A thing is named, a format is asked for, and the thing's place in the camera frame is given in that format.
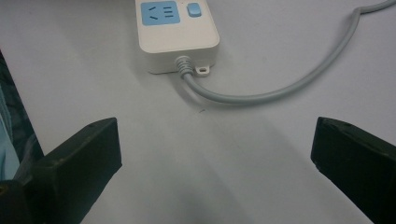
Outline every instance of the table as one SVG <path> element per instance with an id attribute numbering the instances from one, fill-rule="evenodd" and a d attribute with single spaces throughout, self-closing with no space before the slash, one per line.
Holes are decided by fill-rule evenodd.
<path id="1" fill-rule="evenodd" d="M 208 0 L 221 38 L 210 90 L 286 86 L 378 1 Z M 45 153 L 116 117 L 122 168 L 83 223 L 371 223 L 309 160 L 319 116 L 396 144 L 396 8 L 365 15 L 341 57 L 281 101 L 228 106 L 138 61 L 134 1 L 3 0 L 0 48 Z"/>

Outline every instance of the cable strain relief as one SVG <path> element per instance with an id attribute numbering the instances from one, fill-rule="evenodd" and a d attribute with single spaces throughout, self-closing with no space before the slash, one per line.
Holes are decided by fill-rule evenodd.
<path id="1" fill-rule="evenodd" d="M 181 74 L 181 78 L 186 74 L 193 75 L 194 69 L 192 66 L 191 58 L 188 56 L 180 56 L 176 59 L 176 66 L 178 72 Z"/>

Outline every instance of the blue outlet panel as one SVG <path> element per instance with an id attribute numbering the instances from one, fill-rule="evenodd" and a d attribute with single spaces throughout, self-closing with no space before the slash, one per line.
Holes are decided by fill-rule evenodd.
<path id="1" fill-rule="evenodd" d="M 143 25 L 165 25 L 180 23 L 175 1 L 142 3 Z"/>

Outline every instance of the power switch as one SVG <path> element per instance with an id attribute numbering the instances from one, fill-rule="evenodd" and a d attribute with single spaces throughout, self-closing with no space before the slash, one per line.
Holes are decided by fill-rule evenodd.
<path id="1" fill-rule="evenodd" d="M 202 16 L 201 8 L 198 3 L 189 3 L 187 5 L 187 10 L 189 11 L 189 15 L 193 18 Z"/>

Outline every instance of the white power strip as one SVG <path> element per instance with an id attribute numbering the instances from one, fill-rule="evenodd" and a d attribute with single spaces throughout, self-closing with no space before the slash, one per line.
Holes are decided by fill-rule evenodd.
<path id="1" fill-rule="evenodd" d="M 197 76 L 209 74 L 219 34 L 206 0 L 136 0 L 139 45 L 152 74 L 176 72 L 176 59 L 191 58 Z"/>

